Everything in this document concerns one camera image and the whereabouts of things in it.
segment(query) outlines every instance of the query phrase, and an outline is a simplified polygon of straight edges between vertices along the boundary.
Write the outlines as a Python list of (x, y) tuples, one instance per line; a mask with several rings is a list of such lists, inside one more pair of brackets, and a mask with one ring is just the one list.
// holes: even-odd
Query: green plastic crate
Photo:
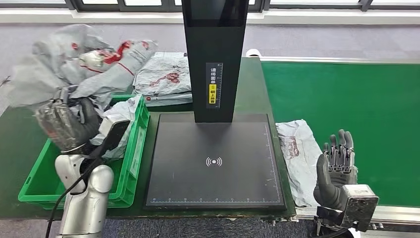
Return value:
[[(133, 95), (115, 95), (112, 102), (126, 101), (131, 97)], [(114, 172), (108, 208), (124, 208), (133, 204), (149, 117), (149, 111), (142, 98), (136, 109), (136, 119), (131, 125), (124, 159), (108, 164)], [(48, 139), (19, 192), (19, 201), (36, 204), (47, 210), (54, 207), (65, 191), (54, 167), (59, 154), (60, 150)], [(64, 207), (64, 200), (61, 201), (59, 209)]]

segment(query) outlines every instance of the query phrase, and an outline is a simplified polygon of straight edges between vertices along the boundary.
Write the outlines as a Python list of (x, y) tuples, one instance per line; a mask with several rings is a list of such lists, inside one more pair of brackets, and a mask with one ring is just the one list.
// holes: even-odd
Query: yellow label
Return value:
[(209, 104), (216, 104), (216, 84), (209, 84)]

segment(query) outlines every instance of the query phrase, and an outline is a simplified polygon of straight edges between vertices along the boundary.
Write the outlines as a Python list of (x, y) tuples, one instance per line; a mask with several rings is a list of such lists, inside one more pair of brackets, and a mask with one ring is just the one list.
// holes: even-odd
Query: floor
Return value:
[[(12, 66), (31, 52), (35, 40), (63, 24), (0, 25), (0, 85)], [(159, 50), (185, 52), (184, 29), (180, 24), (94, 24), (107, 42), (153, 39)], [(263, 56), (338, 57), (367, 59), (420, 59), (419, 26), (302, 26), (249, 25), (244, 51), (259, 49)], [(0, 87), (0, 115), (7, 107)], [(59, 222), (53, 225), (56, 232)], [(275, 227), (258, 219), (107, 220), (105, 238), (277, 238), (308, 237), (311, 221), (282, 223)], [(46, 221), (0, 221), (0, 237), (43, 237)]]

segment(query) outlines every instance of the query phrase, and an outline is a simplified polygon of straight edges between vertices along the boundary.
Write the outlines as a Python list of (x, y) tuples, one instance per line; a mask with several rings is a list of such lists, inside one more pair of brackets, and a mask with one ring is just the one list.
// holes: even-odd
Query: green conveyor belt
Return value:
[(321, 146), (344, 128), (380, 205), (420, 207), (420, 65), (263, 62), (274, 120), (304, 119)]

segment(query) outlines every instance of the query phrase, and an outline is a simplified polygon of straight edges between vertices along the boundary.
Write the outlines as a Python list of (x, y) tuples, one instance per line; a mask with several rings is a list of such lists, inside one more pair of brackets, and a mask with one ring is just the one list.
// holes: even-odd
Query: black scanning platform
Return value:
[(286, 209), (267, 115), (161, 114), (146, 208)]

